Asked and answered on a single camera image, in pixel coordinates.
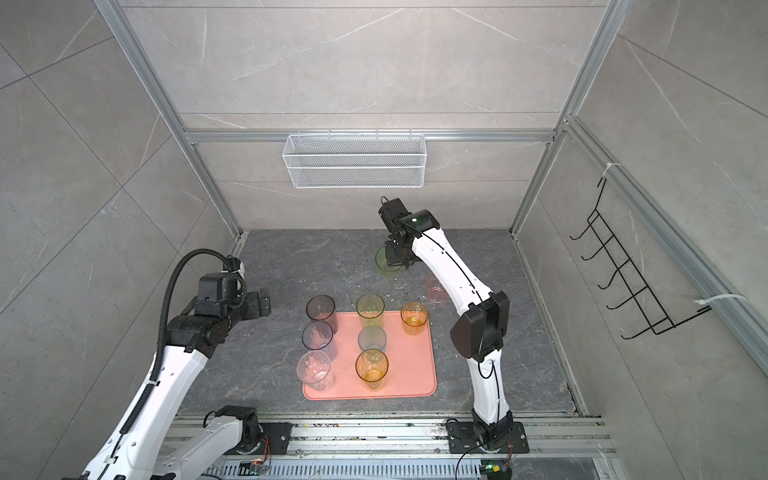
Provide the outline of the green short glass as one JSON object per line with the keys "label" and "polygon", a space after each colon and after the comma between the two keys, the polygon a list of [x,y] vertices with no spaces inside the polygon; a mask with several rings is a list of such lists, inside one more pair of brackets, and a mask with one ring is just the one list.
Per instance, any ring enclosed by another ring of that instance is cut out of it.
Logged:
{"label": "green short glass", "polygon": [[388,263],[385,247],[381,247],[376,252],[375,264],[378,273],[386,278],[393,278],[402,270],[401,265],[390,265]]}

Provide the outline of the amber tall glass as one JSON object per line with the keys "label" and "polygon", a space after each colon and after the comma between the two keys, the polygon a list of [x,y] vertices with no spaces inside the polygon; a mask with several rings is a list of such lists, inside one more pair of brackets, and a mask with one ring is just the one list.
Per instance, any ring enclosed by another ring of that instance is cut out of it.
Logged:
{"label": "amber tall glass", "polygon": [[364,350],[355,361],[355,372],[358,378],[370,390],[377,390],[383,386],[389,367],[387,355],[379,349]]}

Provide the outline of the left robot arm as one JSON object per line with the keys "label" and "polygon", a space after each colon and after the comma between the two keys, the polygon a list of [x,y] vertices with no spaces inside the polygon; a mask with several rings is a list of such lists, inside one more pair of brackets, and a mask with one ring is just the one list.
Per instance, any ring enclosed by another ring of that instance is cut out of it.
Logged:
{"label": "left robot arm", "polygon": [[239,322],[270,313],[268,291],[249,291],[239,273],[203,276],[197,296],[164,323],[142,390],[81,478],[196,479],[228,452],[250,454],[264,446],[256,410],[226,405],[182,446],[161,452],[184,397],[217,346]]}

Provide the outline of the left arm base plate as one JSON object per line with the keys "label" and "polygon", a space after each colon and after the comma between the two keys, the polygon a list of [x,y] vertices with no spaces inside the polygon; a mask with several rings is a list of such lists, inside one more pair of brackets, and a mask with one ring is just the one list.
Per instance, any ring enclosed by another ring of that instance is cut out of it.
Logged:
{"label": "left arm base plate", "polygon": [[240,441],[226,455],[285,455],[291,439],[293,424],[288,422],[260,423],[244,427]]}

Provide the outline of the dark grey tall glass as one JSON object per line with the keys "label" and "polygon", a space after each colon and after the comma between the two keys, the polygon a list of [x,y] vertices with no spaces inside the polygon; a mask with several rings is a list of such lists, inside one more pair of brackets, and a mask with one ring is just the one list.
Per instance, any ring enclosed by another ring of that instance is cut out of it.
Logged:
{"label": "dark grey tall glass", "polygon": [[316,295],[306,304],[305,312],[312,321],[322,321],[330,325],[334,334],[338,332],[336,303],[329,295]]}

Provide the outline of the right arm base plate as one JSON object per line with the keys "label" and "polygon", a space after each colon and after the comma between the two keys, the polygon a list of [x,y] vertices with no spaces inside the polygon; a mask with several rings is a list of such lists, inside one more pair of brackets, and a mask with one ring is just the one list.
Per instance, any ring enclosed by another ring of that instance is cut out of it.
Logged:
{"label": "right arm base plate", "polygon": [[512,453],[528,454],[530,446],[522,423],[501,420],[500,426],[488,427],[480,421],[445,422],[449,451],[459,453]]}

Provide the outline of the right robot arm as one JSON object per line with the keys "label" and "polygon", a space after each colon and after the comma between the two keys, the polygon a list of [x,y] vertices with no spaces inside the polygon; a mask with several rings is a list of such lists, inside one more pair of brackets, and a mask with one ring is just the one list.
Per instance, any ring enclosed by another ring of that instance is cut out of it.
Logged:
{"label": "right robot arm", "polygon": [[398,199],[381,199],[378,210],[389,232],[390,266],[424,263],[454,304],[458,320],[450,330],[457,352],[467,360],[473,391],[473,432],[485,449],[497,449],[515,420],[505,397],[501,359],[510,300],[472,273],[431,212],[410,212]]}

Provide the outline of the blue tall glass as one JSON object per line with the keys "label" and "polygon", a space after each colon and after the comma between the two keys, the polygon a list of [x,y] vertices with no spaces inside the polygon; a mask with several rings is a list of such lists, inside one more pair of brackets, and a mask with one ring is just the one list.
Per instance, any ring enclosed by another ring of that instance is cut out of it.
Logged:
{"label": "blue tall glass", "polygon": [[333,327],[325,321],[313,321],[301,335],[301,341],[310,351],[322,352],[333,362],[337,356]]}

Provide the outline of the yellow short glass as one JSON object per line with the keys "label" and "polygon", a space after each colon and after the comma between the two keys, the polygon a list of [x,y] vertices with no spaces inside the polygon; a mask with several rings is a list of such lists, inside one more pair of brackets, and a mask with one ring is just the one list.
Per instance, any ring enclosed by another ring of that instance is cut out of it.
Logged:
{"label": "yellow short glass", "polygon": [[429,312],[424,304],[412,301],[401,308],[400,317],[403,331],[407,335],[417,336],[428,326]]}

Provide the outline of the green tall glass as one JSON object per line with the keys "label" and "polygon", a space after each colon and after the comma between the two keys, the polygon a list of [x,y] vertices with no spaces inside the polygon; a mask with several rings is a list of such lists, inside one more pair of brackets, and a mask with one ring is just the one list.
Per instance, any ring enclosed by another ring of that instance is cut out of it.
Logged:
{"label": "green tall glass", "polygon": [[366,293],[358,298],[356,312],[363,328],[380,326],[385,312],[385,301],[376,293]]}

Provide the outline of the clear short glass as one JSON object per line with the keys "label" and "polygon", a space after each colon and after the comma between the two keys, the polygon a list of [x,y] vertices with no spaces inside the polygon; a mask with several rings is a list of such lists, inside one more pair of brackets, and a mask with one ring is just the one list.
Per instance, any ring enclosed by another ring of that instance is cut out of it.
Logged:
{"label": "clear short glass", "polygon": [[330,357],[321,351],[303,354],[296,366],[298,379],[305,387],[316,391],[330,390],[334,386],[334,373]]}

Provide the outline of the teal tall glass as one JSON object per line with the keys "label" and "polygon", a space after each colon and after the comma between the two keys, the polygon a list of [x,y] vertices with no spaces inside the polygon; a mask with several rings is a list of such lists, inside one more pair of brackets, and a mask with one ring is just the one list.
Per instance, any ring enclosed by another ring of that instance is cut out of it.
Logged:
{"label": "teal tall glass", "polygon": [[366,326],[358,334],[357,342],[361,351],[379,350],[385,352],[387,334],[385,330],[379,326]]}

